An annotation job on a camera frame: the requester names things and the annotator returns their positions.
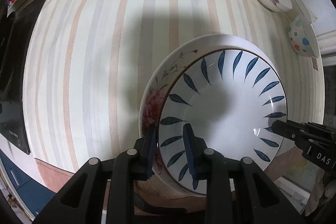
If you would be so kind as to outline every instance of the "bowl with blue hearts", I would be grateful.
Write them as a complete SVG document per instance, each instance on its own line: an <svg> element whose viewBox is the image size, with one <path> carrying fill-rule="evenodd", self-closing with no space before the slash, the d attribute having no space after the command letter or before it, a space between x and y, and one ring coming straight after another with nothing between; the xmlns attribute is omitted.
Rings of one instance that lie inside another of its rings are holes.
<svg viewBox="0 0 336 224"><path fill-rule="evenodd" d="M288 27L288 37L295 52L302 56L319 57L319 45L309 20L299 14Z"/></svg>

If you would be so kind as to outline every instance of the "blue heart print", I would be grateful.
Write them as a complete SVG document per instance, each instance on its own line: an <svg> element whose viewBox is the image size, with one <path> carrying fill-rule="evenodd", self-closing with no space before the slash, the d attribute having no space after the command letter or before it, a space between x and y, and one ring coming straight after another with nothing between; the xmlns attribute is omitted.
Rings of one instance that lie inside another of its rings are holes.
<svg viewBox="0 0 336 224"><path fill-rule="evenodd" d="M309 41L308 41L308 39L304 37L304 38L302 39L302 44L305 45L305 46L308 46L308 45L309 45Z"/></svg>

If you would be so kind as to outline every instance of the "plate with blue leaf pattern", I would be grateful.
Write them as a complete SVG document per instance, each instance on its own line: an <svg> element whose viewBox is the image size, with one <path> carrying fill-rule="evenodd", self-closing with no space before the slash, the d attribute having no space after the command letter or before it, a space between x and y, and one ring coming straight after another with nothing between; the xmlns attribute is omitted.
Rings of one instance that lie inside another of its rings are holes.
<svg viewBox="0 0 336 224"><path fill-rule="evenodd" d="M204 195L206 181L193 180L188 169L184 125L225 157L248 156L265 170L283 140L272 132L275 120L287 120L287 103L272 66L246 50L217 50L187 66L170 86L158 119L157 146L172 179Z"/></svg>

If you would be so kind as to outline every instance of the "silver drawer handle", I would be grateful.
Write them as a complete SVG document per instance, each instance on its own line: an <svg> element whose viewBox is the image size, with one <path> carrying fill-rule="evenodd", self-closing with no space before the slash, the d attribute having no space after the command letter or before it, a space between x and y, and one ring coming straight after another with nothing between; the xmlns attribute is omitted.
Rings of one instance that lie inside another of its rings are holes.
<svg viewBox="0 0 336 224"><path fill-rule="evenodd" d="M13 178L14 178L16 184L19 186L20 184L19 184L19 182L17 181L16 176L15 176L13 170L10 169L10 172L12 173L12 176L13 176Z"/></svg>

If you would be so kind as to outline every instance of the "black induction cooktop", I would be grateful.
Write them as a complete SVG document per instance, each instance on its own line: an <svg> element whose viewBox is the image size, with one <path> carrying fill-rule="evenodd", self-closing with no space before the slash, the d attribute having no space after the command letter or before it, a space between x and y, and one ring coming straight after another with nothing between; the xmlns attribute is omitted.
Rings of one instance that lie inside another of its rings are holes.
<svg viewBox="0 0 336 224"><path fill-rule="evenodd" d="M34 0L19 13L0 11L0 133L30 154L22 108L26 54L36 20L46 0Z"/></svg>

